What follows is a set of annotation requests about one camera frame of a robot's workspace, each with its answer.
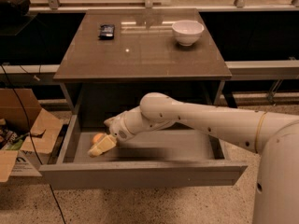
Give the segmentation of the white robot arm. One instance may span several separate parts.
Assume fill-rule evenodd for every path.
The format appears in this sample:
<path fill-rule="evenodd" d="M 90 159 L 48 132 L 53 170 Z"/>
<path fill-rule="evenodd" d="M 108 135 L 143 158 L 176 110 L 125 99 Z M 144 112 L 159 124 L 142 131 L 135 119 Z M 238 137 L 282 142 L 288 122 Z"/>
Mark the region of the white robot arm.
<path fill-rule="evenodd" d="M 137 134 L 183 124 L 261 156 L 252 224 L 299 224 L 299 117 L 177 101 L 151 92 L 107 119 L 88 154 L 97 157 Z"/>

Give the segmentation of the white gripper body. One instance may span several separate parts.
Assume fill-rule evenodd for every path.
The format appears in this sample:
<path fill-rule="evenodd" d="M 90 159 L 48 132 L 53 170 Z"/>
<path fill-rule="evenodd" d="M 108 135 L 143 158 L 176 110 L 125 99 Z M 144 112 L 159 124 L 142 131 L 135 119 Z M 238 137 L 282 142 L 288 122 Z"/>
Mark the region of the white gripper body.
<path fill-rule="evenodd" d="M 121 142 L 130 140 L 134 137 L 125 124 L 126 114 L 127 111 L 104 121 L 104 124 L 108 127 L 109 133 Z"/>

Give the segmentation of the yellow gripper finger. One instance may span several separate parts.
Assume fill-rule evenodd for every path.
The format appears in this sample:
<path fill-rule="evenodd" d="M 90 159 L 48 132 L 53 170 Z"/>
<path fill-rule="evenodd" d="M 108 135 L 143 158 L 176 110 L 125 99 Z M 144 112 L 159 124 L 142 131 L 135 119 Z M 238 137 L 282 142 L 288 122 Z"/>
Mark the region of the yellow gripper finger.
<path fill-rule="evenodd" d="M 111 150 L 117 144 L 117 139 L 110 134 L 106 134 L 98 140 L 88 151 L 90 157 L 97 157 Z"/>

